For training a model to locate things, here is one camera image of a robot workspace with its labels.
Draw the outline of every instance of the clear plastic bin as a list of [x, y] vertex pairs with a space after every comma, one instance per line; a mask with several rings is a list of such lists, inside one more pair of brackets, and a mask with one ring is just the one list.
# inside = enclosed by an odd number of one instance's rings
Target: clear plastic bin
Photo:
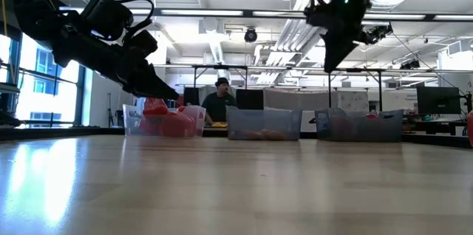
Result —
[[200, 106], [187, 106], [183, 114], [193, 120], [183, 118], [177, 109], [169, 109], [173, 115], [143, 116], [142, 109], [123, 105], [125, 135], [193, 138], [201, 137], [205, 124], [205, 109]]
[[324, 109], [316, 113], [317, 138], [340, 142], [399, 142], [403, 110], [379, 112], [344, 112]]
[[230, 140], [298, 140], [301, 132], [300, 110], [242, 110], [227, 108]]

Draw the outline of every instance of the person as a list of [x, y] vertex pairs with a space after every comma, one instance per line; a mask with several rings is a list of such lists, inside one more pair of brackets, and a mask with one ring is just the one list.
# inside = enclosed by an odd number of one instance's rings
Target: person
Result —
[[207, 95], [202, 104], [202, 107], [206, 109], [205, 119], [210, 125], [215, 122], [226, 122], [227, 106], [237, 106], [235, 98], [228, 94], [228, 80], [226, 78], [218, 78], [215, 86], [217, 91]]

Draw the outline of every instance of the table surface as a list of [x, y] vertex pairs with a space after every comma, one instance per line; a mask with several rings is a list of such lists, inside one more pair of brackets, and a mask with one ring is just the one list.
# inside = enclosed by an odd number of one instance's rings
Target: table surface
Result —
[[470, 234], [473, 151], [411, 143], [0, 144], [0, 234]]

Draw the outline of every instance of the security camera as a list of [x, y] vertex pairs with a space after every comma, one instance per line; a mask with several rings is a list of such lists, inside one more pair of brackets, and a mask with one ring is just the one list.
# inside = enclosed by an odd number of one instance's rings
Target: security camera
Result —
[[248, 28], [245, 33], [245, 42], [253, 43], [258, 39], [256, 30], [254, 28]]

